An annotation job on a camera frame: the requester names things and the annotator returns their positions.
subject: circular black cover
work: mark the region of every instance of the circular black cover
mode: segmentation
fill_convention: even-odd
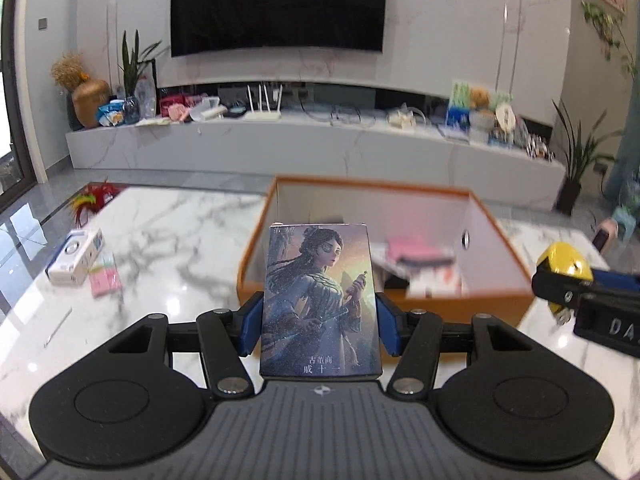
[[[593,378],[537,352],[496,352],[442,387],[437,412],[462,444],[521,466],[594,458],[613,422],[613,404]]]
[[[142,463],[175,449],[202,421],[202,394],[184,375],[130,354],[98,360],[76,363],[33,397],[31,428],[48,458]]]

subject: yellow shiny toy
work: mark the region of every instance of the yellow shiny toy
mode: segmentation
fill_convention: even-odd
[[[538,259],[537,266],[556,274],[564,274],[588,282],[593,281],[593,273],[587,261],[573,246],[565,242],[549,246]],[[549,303],[549,310],[558,324],[565,324],[571,319],[571,311],[562,305]]]

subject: illustrated card box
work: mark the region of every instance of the illustrated card box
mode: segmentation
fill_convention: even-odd
[[[260,374],[302,379],[382,374],[366,225],[270,228]]]

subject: door frame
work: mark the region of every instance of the door frame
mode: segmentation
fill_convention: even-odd
[[[16,0],[4,0],[2,4],[2,53],[0,71],[4,82],[4,99],[6,102],[9,129],[14,145],[16,162],[22,171],[22,179],[0,194],[0,212],[7,209],[15,200],[36,184],[36,176],[31,163],[31,156],[24,134],[18,85],[15,78],[15,4]]]

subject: brown vase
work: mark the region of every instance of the brown vase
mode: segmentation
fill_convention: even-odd
[[[556,211],[561,212],[563,215],[571,216],[574,211],[575,201],[578,200],[578,195],[582,191],[580,182],[573,180],[564,180],[560,193],[558,194],[558,200],[554,206]]]
[[[91,79],[76,88],[73,95],[74,108],[82,126],[85,128],[98,126],[95,115],[99,107],[109,102],[110,95],[109,83],[101,79]]]

